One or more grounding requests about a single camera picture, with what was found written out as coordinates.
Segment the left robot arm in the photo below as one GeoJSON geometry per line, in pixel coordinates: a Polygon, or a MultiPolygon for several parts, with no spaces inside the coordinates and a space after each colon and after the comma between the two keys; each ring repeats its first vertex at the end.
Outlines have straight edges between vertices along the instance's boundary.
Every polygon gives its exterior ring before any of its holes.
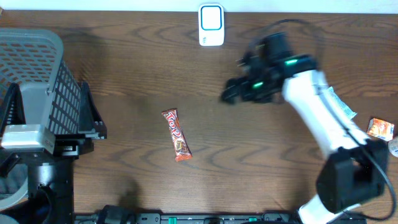
{"type": "Polygon", "coordinates": [[[1,200],[1,222],[75,223],[73,163],[106,137],[87,83],[53,93],[13,83],[1,105],[1,177],[17,166],[27,177],[1,200]]]}

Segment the orange snack packet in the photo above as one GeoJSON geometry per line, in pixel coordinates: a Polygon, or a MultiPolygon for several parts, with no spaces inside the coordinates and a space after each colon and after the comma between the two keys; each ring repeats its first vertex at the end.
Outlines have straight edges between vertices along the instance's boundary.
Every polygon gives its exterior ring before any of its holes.
{"type": "Polygon", "coordinates": [[[370,136],[383,139],[385,141],[391,141],[394,135],[394,124],[382,119],[372,118],[369,121],[369,126],[366,133],[370,136]]]}

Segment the red Top chocolate bar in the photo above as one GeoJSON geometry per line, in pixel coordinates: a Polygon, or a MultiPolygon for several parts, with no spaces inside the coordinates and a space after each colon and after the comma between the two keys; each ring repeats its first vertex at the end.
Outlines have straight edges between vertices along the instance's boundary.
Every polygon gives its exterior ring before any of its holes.
{"type": "Polygon", "coordinates": [[[187,145],[185,136],[183,135],[183,131],[179,123],[177,109],[163,111],[162,116],[168,122],[169,133],[175,150],[175,160],[180,162],[191,159],[192,153],[187,145]]]}

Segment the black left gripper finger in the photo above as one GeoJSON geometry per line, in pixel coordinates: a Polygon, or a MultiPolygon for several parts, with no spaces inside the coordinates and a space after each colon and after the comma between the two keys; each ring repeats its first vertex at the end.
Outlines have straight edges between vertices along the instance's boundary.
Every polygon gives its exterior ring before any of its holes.
{"type": "Polygon", "coordinates": [[[96,109],[90,87],[80,82],[79,134],[106,134],[106,125],[96,109]]]}
{"type": "Polygon", "coordinates": [[[1,136],[8,125],[25,124],[22,93],[19,85],[12,83],[1,105],[1,136]]]}

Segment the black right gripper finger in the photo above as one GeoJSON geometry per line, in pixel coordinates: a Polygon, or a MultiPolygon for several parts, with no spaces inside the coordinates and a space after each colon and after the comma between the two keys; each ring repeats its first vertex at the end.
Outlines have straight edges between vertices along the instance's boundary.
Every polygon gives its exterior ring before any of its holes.
{"type": "Polygon", "coordinates": [[[245,77],[231,78],[226,82],[224,92],[238,93],[242,84],[246,81],[245,77]]]}
{"type": "Polygon", "coordinates": [[[239,93],[227,93],[226,91],[222,92],[220,99],[223,103],[227,103],[229,105],[235,105],[242,101],[239,93]]]}

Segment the green lid jar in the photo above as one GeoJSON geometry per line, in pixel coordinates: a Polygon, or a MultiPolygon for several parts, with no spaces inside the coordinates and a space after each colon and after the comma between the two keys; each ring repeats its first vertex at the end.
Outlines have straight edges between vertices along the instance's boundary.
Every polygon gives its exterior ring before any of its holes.
{"type": "Polygon", "coordinates": [[[398,157],[398,136],[388,142],[388,149],[394,157],[398,157]]]}

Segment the mint green wipes pack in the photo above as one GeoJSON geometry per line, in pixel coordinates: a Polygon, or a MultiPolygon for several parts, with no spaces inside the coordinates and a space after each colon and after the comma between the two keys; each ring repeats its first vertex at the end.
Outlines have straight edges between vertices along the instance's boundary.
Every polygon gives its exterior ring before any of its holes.
{"type": "Polygon", "coordinates": [[[346,103],[344,103],[340,97],[335,93],[334,88],[330,86],[328,88],[328,92],[335,100],[336,104],[343,110],[344,114],[348,117],[348,119],[353,119],[357,113],[354,112],[346,103]]]}

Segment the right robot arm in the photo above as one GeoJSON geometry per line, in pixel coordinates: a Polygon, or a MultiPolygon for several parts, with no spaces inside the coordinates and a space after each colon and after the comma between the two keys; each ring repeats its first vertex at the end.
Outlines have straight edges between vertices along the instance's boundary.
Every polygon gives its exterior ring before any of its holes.
{"type": "Polygon", "coordinates": [[[221,99],[268,103],[280,93],[300,115],[315,138],[326,162],[317,181],[316,195],[298,212],[301,223],[331,223],[385,190],[395,197],[387,176],[388,148],[371,139],[350,120],[329,91],[318,62],[296,55],[284,33],[253,43],[241,60],[244,75],[227,81],[221,99]]]}

